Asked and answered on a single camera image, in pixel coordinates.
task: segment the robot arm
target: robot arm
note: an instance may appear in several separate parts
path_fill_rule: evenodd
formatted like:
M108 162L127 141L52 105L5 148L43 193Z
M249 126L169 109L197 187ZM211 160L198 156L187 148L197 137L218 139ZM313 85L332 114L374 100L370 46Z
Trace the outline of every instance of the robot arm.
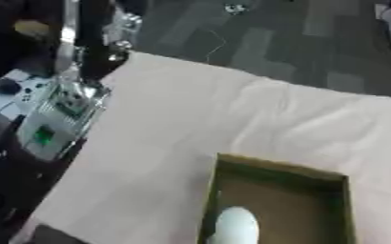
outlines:
M22 228L86 141L142 24L141 0L65 0L55 74L26 116L0 138L0 243Z
M100 81L128 60L142 25L128 3L143 1L66 2L55 82L17 131L24 151L46 162L58 160L104 111L111 91Z

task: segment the black mouse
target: black mouse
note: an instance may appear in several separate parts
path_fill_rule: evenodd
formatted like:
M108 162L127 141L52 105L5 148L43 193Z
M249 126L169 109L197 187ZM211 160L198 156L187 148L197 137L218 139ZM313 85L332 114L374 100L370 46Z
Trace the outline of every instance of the black mouse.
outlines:
M15 80L2 78L0 79L0 94L15 95L22 90L22 86Z

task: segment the cardboard box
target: cardboard box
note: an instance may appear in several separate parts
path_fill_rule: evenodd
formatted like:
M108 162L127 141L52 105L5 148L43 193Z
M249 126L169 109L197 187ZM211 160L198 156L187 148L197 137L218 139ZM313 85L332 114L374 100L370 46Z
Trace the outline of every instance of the cardboard box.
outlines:
M218 215L239 206L259 224L259 244L355 244L348 178L286 163L220 155L198 243Z

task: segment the white egg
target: white egg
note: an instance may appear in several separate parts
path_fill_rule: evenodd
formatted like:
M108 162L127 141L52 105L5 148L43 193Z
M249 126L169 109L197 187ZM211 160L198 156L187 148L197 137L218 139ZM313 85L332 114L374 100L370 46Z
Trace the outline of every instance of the white egg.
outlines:
M240 207L226 209L216 222L212 244L257 244L259 225L248 210Z

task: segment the table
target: table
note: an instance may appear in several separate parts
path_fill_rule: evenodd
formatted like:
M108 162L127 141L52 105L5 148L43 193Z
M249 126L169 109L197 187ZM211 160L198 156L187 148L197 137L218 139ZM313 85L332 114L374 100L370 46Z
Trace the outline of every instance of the table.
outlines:
M360 244L391 244L391 98L137 53L34 221L92 244L195 243L216 153L350 176Z

